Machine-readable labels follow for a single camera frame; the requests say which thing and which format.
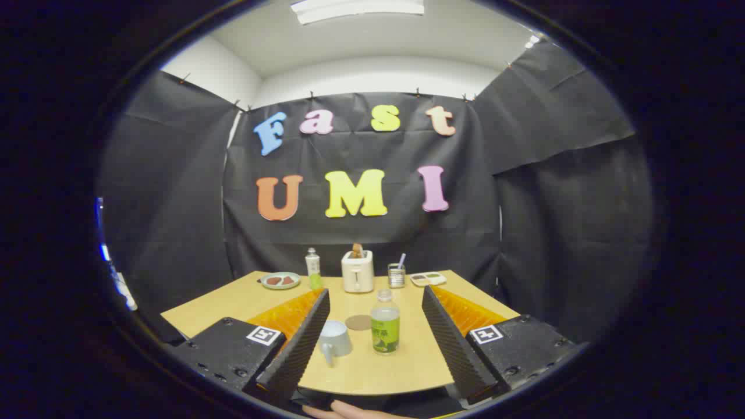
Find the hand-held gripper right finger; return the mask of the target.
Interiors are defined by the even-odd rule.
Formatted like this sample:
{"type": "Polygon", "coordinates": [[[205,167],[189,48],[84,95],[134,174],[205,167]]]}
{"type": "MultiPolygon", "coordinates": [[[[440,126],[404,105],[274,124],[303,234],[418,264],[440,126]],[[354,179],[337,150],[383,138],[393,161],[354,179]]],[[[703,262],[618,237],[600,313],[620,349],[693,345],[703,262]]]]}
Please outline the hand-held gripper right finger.
{"type": "Polygon", "coordinates": [[[454,385],[469,404],[530,384],[583,349],[530,315],[506,320],[439,286],[426,286],[421,308],[454,385]]]}

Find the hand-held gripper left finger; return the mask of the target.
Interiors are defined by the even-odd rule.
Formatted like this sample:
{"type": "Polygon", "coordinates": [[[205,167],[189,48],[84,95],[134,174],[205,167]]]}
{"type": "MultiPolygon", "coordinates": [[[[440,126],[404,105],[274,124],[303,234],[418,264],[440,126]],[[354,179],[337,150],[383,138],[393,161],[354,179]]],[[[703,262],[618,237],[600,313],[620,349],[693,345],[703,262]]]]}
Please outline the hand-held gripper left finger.
{"type": "Polygon", "coordinates": [[[311,290],[247,322],[221,318],[169,352],[218,386],[285,402],[306,371],[330,308],[328,289],[311,290]]]}

